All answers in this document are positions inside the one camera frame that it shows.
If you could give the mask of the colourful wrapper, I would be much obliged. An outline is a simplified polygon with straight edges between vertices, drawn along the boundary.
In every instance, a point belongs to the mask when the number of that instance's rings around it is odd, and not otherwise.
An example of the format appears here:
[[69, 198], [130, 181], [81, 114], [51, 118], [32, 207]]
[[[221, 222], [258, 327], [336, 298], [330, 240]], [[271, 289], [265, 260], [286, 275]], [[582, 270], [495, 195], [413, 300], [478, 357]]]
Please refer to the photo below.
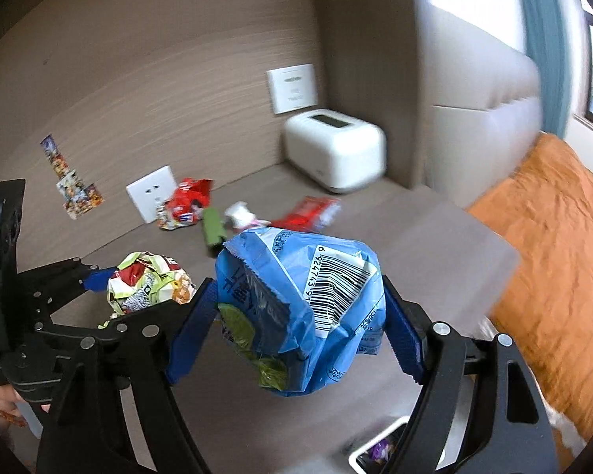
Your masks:
[[176, 260], [153, 252], [132, 252], [107, 281], [107, 301], [112, 312], [98, 329], [160, 303], [188, 304], [196, 292], [194, 281]]

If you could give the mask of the green tube wrapper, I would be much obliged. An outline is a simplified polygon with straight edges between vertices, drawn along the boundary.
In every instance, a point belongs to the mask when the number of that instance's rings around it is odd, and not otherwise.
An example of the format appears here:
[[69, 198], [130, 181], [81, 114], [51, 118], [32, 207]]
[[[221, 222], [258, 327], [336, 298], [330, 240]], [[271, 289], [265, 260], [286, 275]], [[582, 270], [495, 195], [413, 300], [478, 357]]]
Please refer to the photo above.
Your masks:
[[213, 207], [205, 208], [202, 213], [201, 223], [206, 247], [211, 255], [216, 257], [228, 240], [219, 212]]

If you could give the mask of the blue snack bag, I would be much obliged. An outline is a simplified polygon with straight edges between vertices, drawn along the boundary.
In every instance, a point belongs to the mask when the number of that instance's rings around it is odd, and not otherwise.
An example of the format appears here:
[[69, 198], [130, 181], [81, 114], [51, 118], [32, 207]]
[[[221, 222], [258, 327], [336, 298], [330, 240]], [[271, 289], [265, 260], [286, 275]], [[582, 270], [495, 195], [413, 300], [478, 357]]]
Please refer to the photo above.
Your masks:
[[340, 237], [254, 228], [216, 260], [227, 339], [285, 397], [338, 382], [360, 354], [379, 352], [385, 298], [376, 252]]

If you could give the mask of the red snack bag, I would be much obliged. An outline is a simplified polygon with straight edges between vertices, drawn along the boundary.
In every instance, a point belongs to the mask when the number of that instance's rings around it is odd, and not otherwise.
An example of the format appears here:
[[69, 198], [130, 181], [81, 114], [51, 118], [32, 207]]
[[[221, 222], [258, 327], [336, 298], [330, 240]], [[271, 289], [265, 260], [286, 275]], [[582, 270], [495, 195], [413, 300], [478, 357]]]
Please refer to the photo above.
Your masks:
[[183, 179], [170, 199], [158, 205], [158, 227], [172, 231], [198, 224], [210, 205], [212, 185], [210, 179]]

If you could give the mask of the pink white toothpaste tube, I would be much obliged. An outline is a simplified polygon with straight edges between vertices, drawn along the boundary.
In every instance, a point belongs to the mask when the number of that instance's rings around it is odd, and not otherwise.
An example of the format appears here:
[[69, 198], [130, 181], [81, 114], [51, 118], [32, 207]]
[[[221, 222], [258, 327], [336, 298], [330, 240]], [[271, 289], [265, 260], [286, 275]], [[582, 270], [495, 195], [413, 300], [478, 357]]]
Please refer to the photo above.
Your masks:
[[258, 218], [255, 213], [250, 211], [246, 201], [238, 201], [231, 204], [225, 210], [225, 217], [230, 227], [235, 231], [266, 227], [271, 223], [269, 220]]

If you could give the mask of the red cigarette carton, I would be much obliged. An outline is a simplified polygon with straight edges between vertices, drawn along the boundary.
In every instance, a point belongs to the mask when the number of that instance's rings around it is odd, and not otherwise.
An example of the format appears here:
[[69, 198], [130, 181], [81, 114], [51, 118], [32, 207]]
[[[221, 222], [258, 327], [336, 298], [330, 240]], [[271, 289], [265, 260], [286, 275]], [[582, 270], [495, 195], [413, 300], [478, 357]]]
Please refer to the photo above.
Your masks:
[[320, 232], [334, 222], [341, 207], [336, 198], [308, 196], [286, 216], [272, 220], [271, 226], [296, 232]]

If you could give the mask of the white trash bin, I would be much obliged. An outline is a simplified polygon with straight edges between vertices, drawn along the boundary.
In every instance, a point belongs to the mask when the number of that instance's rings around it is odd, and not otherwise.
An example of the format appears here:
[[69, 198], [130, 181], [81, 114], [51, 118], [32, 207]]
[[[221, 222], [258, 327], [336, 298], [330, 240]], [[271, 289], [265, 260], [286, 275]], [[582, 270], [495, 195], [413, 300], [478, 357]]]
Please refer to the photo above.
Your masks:
[[386, 429], [354, 447], [348, 455], [348, 465], [354, 473], [380, 474], [384, 471], [395, 452], [409, 421], [409, 416], [401, 416]]

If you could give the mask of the white toaster-like appliance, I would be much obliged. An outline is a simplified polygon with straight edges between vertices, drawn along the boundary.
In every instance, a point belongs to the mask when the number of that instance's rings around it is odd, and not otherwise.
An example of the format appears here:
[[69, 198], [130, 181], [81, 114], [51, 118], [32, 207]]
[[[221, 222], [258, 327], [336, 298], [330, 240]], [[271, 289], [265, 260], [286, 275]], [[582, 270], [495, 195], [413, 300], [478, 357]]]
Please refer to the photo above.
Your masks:
[[332, 193], [372, 183], [387, 169], [381, 128], [330, 109], [299, 113], [285, 123], [287, 160]]

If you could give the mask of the orange bed blanket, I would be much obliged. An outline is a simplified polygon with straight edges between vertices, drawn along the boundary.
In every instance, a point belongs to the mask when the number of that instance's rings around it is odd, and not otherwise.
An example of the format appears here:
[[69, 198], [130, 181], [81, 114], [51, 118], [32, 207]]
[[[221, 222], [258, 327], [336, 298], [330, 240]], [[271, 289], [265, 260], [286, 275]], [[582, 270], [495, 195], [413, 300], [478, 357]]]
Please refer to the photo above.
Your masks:
[[577, 456], [593, 437], [593, 173], [543, 134], [468, 211], [521, 256], [489, 318], [517, 343]]

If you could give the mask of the beige padded headboard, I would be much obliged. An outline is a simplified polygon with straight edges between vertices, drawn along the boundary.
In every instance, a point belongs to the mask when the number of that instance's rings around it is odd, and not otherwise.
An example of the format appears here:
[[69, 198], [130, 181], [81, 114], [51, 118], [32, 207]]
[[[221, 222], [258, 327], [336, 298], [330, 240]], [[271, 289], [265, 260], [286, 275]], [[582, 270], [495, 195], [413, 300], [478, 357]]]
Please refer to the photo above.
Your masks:
[[435, 91], [429, 186], [467, 208], [521, 164], [542, 131], [539, 70], [453, 14], [432, 10]]

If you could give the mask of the teal curtain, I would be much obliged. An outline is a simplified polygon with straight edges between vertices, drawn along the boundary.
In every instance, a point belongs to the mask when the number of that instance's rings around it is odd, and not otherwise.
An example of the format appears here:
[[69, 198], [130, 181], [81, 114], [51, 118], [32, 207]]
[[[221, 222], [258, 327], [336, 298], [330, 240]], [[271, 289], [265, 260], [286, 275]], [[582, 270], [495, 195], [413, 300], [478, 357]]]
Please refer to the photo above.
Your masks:
[[559, 0], [521, 0], [526, 55], [540, 74], [545, 133], [566, 136], [571, 103], [569, 41]]

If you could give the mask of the colourful wall stickers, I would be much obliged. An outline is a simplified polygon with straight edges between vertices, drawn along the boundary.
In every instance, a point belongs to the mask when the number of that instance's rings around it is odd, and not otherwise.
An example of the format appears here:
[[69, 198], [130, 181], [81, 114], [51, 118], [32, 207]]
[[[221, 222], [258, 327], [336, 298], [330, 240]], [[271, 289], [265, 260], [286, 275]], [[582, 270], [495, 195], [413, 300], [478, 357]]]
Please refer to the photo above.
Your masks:
[[76, 220], [105, 201], [94, 184], [86, 184], [75, 169], [69, 167], [51, 135], [42, 139], [40, 146], [59, 178], [57, 190], [63, 197], [64, 209], [71, 219]]

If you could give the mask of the white wall power socket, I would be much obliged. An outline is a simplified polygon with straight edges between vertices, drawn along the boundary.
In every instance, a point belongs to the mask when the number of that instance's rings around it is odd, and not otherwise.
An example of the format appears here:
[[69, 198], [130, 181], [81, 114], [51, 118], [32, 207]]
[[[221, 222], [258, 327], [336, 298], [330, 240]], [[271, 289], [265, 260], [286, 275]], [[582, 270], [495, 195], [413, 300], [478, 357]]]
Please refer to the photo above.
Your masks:
[[159, 204], [168, 201], [178, 183], [169, 166], [161, 167], [126, 186], [126, 192], [143, 222], [150, 224], [157, 219]]

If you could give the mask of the white wall switch plate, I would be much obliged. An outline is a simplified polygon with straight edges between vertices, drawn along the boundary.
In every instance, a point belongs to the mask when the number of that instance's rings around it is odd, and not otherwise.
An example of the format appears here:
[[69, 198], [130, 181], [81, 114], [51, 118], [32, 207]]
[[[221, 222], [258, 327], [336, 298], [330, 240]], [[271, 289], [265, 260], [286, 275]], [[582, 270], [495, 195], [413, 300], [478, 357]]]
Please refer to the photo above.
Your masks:
[[269, 70], [266, 78], [276, 115], [318, 104], [315, 68], [311, 63]]

